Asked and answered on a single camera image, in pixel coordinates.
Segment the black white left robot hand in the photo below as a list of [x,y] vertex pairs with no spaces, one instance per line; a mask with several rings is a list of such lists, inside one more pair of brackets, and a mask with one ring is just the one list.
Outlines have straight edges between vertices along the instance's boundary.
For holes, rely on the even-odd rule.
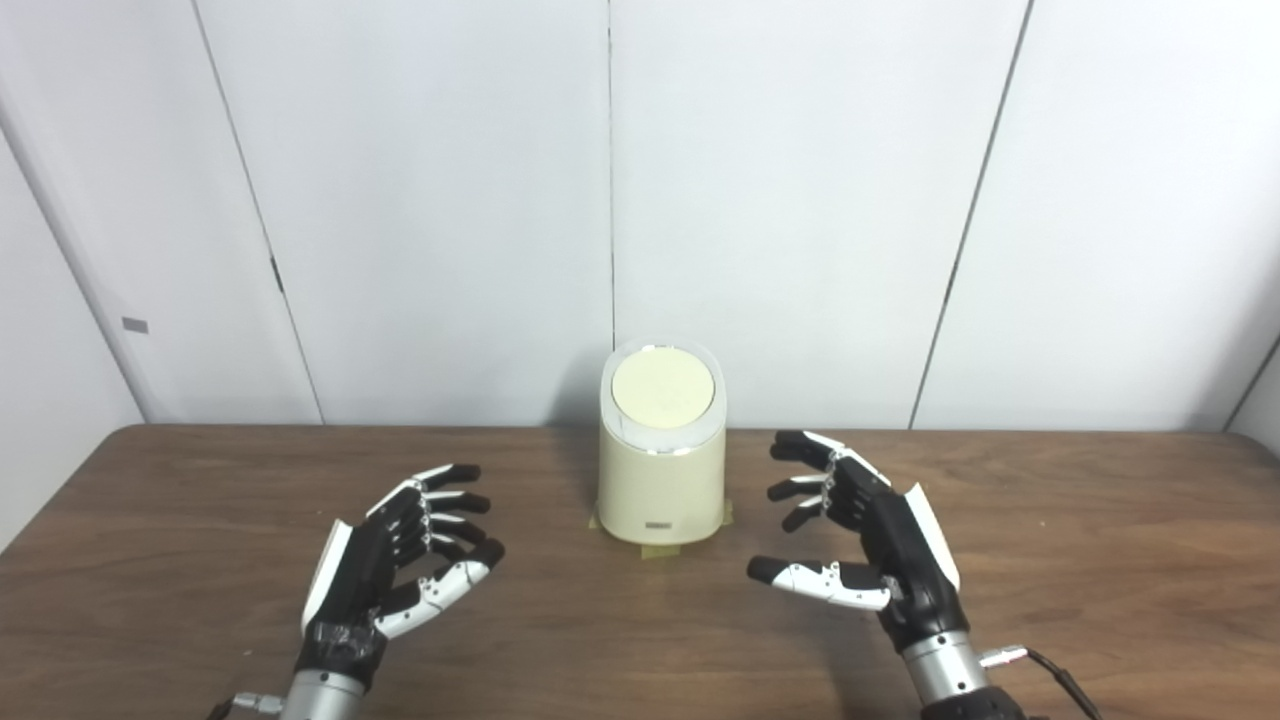
[[335,520],[301,615],[294,670],[344,678],[364,694],[390,641],[443,614],[485,580],[506,548],[470,514],[489,498],[460,489],[472,464],[447,464],[394,486],[351,525]]

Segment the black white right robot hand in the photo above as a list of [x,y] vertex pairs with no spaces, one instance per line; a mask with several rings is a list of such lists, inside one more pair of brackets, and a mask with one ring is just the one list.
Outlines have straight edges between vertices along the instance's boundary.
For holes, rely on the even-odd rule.
[[872,611],[897,653],[947,633],[968,633],[960,579],[922,486],[893,488],[886,474],[849,446],[810,430],[778,430],[774,460],[812,474],[771,486],[772,502],[799,498],[782,520],[792,533],[827,518],[858,536],[861,562],[788,561],[754,556],[748,577],[846,609]]

